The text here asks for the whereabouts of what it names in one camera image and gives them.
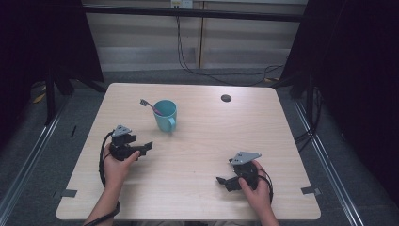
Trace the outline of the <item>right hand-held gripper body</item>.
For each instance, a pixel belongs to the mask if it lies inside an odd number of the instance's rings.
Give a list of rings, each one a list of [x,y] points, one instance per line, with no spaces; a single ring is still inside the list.
[[[258,184],[257,169],[252,161],[261,156],[260,153],[238,152],[234,158],[229,160],[233,172],[236,174],[235,177],[245,179],[252,189],[256,189]]]

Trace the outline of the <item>pink toothbrush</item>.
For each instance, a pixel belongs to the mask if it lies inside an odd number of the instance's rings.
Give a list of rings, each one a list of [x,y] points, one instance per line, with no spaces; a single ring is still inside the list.
[[[140,99],[140,104],[143,106],[149,106],[152,109],[153,113],[155,113],[159,116],[163,116],[162,113],[156,107],[154,107],[152,104],[150,104],[146,100]]]

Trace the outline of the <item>person's left hand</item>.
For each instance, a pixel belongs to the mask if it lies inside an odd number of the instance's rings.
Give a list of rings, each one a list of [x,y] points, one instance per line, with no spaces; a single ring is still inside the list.
[[[128,175],[131,165],[140,155],[140,151],[136,151],[123,161],[119,161],[112,156],[109,147],[109,144],[105,146],[103,158],[106,189],[121,187]]]

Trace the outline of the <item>metal floor rail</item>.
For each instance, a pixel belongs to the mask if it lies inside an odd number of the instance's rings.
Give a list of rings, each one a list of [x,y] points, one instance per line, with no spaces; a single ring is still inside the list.
[[[35,168],[38,159],[55,131],[60,115],[64,111],[69,100],[70,98],[66,97],[61,101],[60,107],[56,111],[54,117],[43,127],[40,136],[29,153],[29,156],[25,159],[22,168],[18,171],[16,178],[5,193],[2,201],[0,201],[0,226],[4,226],[8,221],[8,218],[16,202],[20,198],[33,168]]]
[[[345,188],[338,172],[336,171],[331,159],[329,158],[329,155],[321,138],[319,138],[319,136],[315,132],[311,132],[310,141],[312,147],[318,155],[321,165],[350,225],[364,226],[364,222],[360,216],[359,210],[354,204],[349,192]]]

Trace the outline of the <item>black metal stand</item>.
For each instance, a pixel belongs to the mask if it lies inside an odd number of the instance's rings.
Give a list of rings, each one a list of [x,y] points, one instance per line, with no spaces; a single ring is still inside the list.
[[[61,65],[49,68],[45,78],[45,86],[47,104],[45,124],[49,125],[56,115],[55,88],[58,88],[62,95],[72,95],[74,93],[74,88],[66,68]]]

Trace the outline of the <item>dark curtain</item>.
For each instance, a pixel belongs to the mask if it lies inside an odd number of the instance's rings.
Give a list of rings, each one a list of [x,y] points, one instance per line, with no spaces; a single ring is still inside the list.
[[[82,0],[0,0],[0,147],[44,81],[64,95],[71,81],[104,92],[100,60]]]
[[[399,0],[308,0],[281,78],[295,97],[320,89],[399,206]]]

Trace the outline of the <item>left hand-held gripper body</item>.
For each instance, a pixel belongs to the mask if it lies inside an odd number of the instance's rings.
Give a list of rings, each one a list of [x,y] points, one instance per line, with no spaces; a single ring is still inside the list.
[[[111,155],[119,161],[124,161],[135,152],[130,144],[136,141],[136,135],[131,135],[131,132],[131,129],[121,124],[112,132],[109,150]]]

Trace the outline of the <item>teal cup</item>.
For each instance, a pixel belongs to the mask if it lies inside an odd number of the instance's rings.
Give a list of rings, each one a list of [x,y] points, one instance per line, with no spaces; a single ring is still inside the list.
[[[160,112],[160,114],[154,114],[158,128],[166,133],[173,132],[177,125],[176,104],[170,100],[161,100],[158,101],[154,107]]]

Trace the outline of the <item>person's right hand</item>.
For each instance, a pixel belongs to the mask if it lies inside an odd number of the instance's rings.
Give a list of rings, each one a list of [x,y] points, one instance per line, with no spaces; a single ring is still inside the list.
[[[239,179],[239,185],[242,188],[249,205],[258,215],[260,215],[271,210],[270,189],[268,183],[265,181],[266,173],[264,168],[256,160],[253,160],[252,163],[256,167],[258,173],[257,188],[252,189],[243,178]]]

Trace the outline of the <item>black horizontal bar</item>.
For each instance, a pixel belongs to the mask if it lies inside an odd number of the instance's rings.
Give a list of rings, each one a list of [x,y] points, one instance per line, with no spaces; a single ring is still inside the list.
[[[185,8],[136,8],[136,7],[118,7],[108,5],[82,6],[84,12],[88,13],[106,13],[106,14],[126,14],[126,15],[146,15],[146,16],[174,16],[174,17],[193,17],[193,18],[212,18],[212,19],[233,19],[233,20],[251,20],[251,21],[273,21],[300,23],[307,17],[295,14],[276,14],[276,13],[258,13],[258,12],[237,12],[208,9],[185,9]]]

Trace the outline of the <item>white wall outlet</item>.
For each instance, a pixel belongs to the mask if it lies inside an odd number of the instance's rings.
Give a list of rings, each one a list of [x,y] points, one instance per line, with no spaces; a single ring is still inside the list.
[[[193,8],[193,0],[170,0],[170,4],[172,8]]]

